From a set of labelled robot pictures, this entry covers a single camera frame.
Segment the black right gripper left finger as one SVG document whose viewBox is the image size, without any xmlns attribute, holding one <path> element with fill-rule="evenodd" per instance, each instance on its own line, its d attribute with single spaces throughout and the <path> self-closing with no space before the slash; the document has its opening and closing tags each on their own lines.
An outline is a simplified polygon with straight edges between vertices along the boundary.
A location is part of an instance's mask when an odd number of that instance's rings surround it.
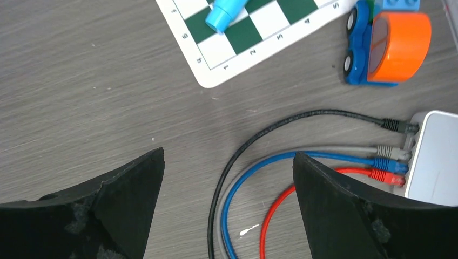
<svg viewBox="0 0 458 259">
<path fill-rule="evenodd" d="M 143 258 L 164 150 L 36 201 L 1 204 L 1 258 Z"/>
</svg>

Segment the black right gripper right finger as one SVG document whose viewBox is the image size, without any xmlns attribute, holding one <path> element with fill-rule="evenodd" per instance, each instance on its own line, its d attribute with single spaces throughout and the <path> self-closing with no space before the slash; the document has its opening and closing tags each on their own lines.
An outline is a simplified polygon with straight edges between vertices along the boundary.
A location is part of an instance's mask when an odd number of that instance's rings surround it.
<svg viewBox="0 0 458 259">
<path fill-rule="evenodd" d="M 303 152 L 293 181 L 313 258 L 457 258 L 457 208 L 360 182 Z"/>
</svg>

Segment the white network switch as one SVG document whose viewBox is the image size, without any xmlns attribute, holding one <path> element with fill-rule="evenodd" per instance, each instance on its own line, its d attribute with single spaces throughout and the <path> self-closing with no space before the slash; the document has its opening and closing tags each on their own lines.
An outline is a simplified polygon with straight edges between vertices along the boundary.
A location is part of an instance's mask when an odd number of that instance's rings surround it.
<svg viewBox="0 0 458 259">
<path fill-rule="evenodd" d="M 403 187 L 393 194 L 443 206 L 457 206 L 457 114 L 432 110 L 415 114 L 419 126 L 404 148 L 412 155 Z"/>
</svg>

